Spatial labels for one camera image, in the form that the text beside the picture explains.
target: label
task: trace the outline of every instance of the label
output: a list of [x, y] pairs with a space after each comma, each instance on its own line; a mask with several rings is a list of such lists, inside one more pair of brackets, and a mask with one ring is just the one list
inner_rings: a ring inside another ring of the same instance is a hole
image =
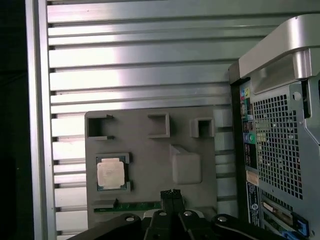
[[259, 186], [259, 177], [252, 171], [246, 171], [246, 181], [253, 185]]
[[259, 189], [250, 182], [246, 182], [249, 223], [260, 226]]

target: silver metal frame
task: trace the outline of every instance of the silver metal frame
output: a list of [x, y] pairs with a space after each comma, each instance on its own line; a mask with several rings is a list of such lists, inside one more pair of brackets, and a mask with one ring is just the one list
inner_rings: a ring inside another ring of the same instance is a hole
[[56, 239], [47, 2], [26, 0], [30, 144], [35, 239]]
[[305, 56], [302, 50], [320, 46], [320, 34], [315, 30], [315, 23], [319, 23], [319, 21], [319, 14], [306, 14], [293, 17], [282, 23], [255, 47], [240, 57], [240, 78], [246, 78], [252, 72], [294, 52], [300, 52], [293, 57], [296, 64], [295, 78], [301, 79], [307, 77], [306, 75], [316, 75], [319, 67], [313, 69], [311, 60], [307, 58], [310, 58], [310, 56]]

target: gray plastic block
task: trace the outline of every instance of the gray plastic block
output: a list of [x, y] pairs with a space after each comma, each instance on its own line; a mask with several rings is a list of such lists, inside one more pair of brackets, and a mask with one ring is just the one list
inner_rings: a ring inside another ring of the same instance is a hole
[[187, 152], [181, 146], [170, 145], [172, 178], [178, 185], [200, 184], [202, 170], [200, 156]]
[[[159, 202], [160, 191], [168, 189], [181, 190], [186, 208], [216, 209], [215, 139], [202, 137], [201, 134], [199, 137], [190, 136], [190, 121], [213, 119], [213, 113], [212, 106], [87, 112], [85, 164], [88, 227], [114, 214], [96, 213], [97, 201]], [[100, 132], [97, 137], [114, 136], [114, 139], [96, 140], [89, 134], [88, 128], [95, 129], [96, 126], [88, 123], [96, 118], [99, 119], [96, 123]], [[173, 161], [170, 145], [181, 146], [197, 154], [199, 159], [195, 155], [187, 158], [178, 153]], [[125, 184], [121, 188], [98, 189], [96, 158], [125, 154], [130, 157], [129, 163], [124, 161]]]
[[170, 138], [170, 117], [167, 112], [155, 112], [148, 114], [151, 120], [151, 132], [148, 135], [150, 139]]
[[197, 117], [190, 121], [190, 136], [193, 138], [213, 138], [215, 125], [213, 117]]

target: slotted aluminum panel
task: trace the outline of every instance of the slotted aluminum panel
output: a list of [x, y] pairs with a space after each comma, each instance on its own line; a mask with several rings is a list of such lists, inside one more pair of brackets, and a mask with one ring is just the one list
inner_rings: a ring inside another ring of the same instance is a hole
[[92, 110], [211, 105], [217, 211], [236, 216], [228, 67], [320, 4], [47, 2], [26, 0], [36, 238], [67, 239], [87, 228], [84, 114]]
[[288, 96], [279, 95], [253, 104], [260, 179], [303, 199], [296, 111]]

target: screw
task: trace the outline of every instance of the screw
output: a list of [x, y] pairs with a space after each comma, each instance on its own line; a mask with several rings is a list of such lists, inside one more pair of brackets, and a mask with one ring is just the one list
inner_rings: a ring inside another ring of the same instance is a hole
[[190, 212], [190, 211], [185, 211], [183, 214], [184, 214], [185, 216], [191, 216], [191, 215], [192, 215], [192, 212]]
[[225, 216], [220, 216], [218, 217], [218, 221], [224, 223], [227, 221], [227, 218]]
[[135, 220], [135, 218], [130, 216], [130, 217], [127, 217], [125, 220], [126, 220], [127, 222], [132, 222], [132, 221]]

